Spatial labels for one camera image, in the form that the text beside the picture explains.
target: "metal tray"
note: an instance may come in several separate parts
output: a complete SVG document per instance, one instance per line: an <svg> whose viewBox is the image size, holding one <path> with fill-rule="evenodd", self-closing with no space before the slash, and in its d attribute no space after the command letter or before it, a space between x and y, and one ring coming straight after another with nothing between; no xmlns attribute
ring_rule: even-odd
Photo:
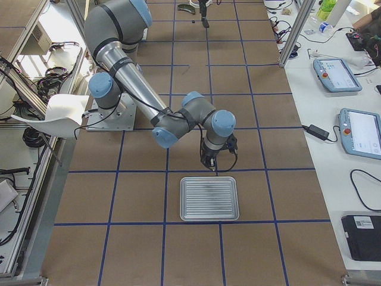
<svg viewBox="0 0 381 286"><path fill-rule="evenodd" d="M180 217L187 222L236 220L239 217L233 177L184 177L180 182Z"/></svg>

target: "blue joint cap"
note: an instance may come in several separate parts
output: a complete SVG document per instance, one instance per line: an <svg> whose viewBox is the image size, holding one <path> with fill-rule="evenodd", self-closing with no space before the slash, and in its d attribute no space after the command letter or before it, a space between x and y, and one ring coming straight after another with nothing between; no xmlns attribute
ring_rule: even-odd
<svg viewBox="0 0 381 286"><path fill-rule="evenodd" d="M154 130L152 130L152 135L156 142L163 148L169 148L178 141L178 138L174 136L173 133L161 127L155 127Z"/></svg>
<svg viewBox="0 0 381 286"><path fill-rule="evenodd" d="M199 97L203 97L201 94L199 94L197 91L191 91L190 93L188 93L182 103L181 103L181 106L184 107L186 104L188 104L189 101L191 100L194 100L195 98L199 98Z"/></svg>
<svg viewBox="0 0 381 286"><path fill-rule="evenodd" d="M131 4L138 11L140 16L142 16L143 21L147 25L147 28L152 25L152 16L149 12L148 6L144 0L130 0Z"/></svg>
<svg viewBox="0 0 381 286"><path fill-rule="evenodd" d="M113 87L113 78L108 73L96 73L89 81L89 89L94 98L104 97Z"/></svg>
<svg viewBox="0 0 381 286"><path fill-rule="evenodd" d="M216 111L212 116L212 128L217 135L228 137L236 126L236 117L227 110Z"/></svg>

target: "screen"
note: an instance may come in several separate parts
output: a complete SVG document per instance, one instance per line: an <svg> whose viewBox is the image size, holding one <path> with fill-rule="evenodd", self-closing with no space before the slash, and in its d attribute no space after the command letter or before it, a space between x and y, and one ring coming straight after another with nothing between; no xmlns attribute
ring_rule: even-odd
<svg viewBox="0 0 381 286"><path fill-rule="evenodd" d="M348 112L351 121L353 150L381 154L381 137L377 117L371 114Z"/></svg>
<svg viewBox="0 0 381 286"><path fill-rule="evenodd" d="M354 88L357 84L341 60L320 61L334 88Z"/></svg>

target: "robotic arm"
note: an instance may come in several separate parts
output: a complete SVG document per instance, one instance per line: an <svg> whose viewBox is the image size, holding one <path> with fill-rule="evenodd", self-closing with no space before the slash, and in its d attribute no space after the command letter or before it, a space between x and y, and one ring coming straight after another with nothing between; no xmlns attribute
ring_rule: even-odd
<svg viewBox="0 0 381 286"><path fill-rule="evenodd" d="M144 0L110 0L89 13L85 22L86 44L95 60L109 70L108 74L96 74L89 89L98 106L110 110L118 104L121 85L151 121L152 134L163 148L172 146L197 124L203 125L207 134L202 140L201 162L213 169L219 151L229 149L236 154L235 117L229 111L217 111L195 91L185 96L178 112L165 106L127 56L136 49L144 29L151 24L151 14Z"/></svg>

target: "green bottle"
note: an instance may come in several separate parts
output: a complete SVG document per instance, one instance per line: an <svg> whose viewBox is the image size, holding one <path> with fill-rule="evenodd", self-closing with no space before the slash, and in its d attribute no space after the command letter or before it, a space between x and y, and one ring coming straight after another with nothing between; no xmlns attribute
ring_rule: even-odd
<svg viewBox="0 0 381 286"><path fill-rule="evenodd" d="M323 21L326 21L329 16L329 13L331 13L335 4L336 0L323 0L319 10L317 11L316 16L322 19Z"/></svg>

